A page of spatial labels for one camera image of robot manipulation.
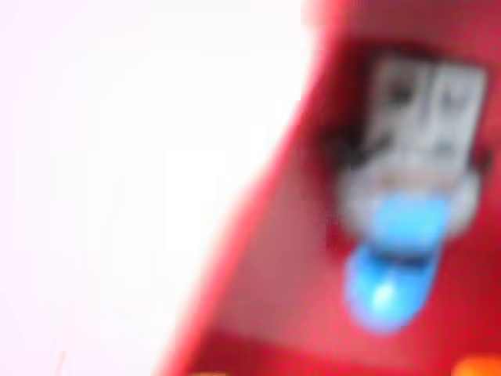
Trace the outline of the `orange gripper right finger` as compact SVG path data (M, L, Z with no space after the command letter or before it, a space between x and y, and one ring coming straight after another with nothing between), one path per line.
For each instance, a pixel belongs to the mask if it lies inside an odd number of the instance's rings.
M477 354L459 360L451 370L451 376L500 376L500 355Z

